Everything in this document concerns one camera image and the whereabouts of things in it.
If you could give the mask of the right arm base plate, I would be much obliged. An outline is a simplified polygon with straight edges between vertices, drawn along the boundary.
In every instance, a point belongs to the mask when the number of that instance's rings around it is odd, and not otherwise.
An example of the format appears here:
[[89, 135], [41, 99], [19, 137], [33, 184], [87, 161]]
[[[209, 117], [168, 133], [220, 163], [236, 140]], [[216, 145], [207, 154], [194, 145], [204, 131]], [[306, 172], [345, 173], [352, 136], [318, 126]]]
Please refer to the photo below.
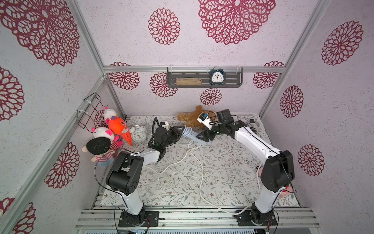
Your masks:
[[273, 210], [265, 214], [257, 210], [246, 210], [242, 214], [234, 215], [234, 218], [237, 219], [239, 226], [274, 226], [278, 224]]

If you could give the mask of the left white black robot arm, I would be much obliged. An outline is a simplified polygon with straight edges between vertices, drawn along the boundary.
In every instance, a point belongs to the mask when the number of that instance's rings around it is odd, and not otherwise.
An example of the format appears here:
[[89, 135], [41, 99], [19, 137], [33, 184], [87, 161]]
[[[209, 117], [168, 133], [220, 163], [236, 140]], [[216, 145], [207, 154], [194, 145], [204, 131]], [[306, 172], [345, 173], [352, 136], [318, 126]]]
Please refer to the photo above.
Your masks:
[[106, 185], [121, 196], [128, 214], [139, 215], [144, 208], [136, 191], [143, 166], [160, 161], [166, 148], [180, 140], [185, 128], [184, 125], [167, 126], [165, 122], [159, 123], [154, 118], [148, 148], [138, 154], [124, 150], [117, 155], [107, 174]]

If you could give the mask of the blue power strip with cord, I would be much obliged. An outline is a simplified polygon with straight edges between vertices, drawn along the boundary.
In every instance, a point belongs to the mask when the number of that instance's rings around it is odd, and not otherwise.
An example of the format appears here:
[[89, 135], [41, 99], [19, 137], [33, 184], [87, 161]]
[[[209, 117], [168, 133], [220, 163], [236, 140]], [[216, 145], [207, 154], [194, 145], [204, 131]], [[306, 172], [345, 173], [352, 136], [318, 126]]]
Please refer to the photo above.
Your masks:
[[198, 139], [197, 135], [198, 134], [195, 131], [193, 131], [191, 127], [187, 127], [186, 125], [182, 125], [181, 138], [189, 138], [190, 142], [186, 143], [186, 144], [178, 142], [177, 144], [180, 145], [180, 146], [190, 146], [193, 143], [198, 143], [198, 144], [200, 144], [200, 146], [210, 146], [211, 145], [211, 142], [205, 142], [202, 139]]

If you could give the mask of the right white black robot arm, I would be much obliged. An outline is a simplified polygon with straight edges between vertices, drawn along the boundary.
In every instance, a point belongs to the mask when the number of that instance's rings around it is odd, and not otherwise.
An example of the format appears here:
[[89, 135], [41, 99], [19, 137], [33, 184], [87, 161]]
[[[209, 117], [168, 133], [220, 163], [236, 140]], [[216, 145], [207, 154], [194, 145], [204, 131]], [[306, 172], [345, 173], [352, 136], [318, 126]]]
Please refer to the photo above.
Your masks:
[[250, 150], [263, 164], [261, 189], [258, 199], [253, 203], [254, 215], [267, 215], [273, 211], [275, 201], [281, 193], [294, 193], [292, 180], [295, 178], [293, 156], [289, 151], [281, 151], [257, 136], [243, 121], [235, 121], [228, 109], [217, 113], [218, 120], [212, 121], [202, 112], [197, 121], [203, 124], [205, 131], [197, 138], [210, 142], [217, 135], [227, 135]]

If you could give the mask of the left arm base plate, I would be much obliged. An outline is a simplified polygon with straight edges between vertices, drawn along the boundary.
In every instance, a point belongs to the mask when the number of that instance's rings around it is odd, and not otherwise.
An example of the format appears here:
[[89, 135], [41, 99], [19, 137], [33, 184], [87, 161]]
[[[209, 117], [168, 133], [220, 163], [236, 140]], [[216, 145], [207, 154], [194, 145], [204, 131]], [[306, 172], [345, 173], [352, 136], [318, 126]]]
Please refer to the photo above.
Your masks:
[[118, 222], [118, 227], [121, 227], [121, 228], [157, 227], [158, 221], [159, 221], [158, 211], [142, 210], [138, 215], [134, 215], [126, 211], [122, 211], [119, 222]]

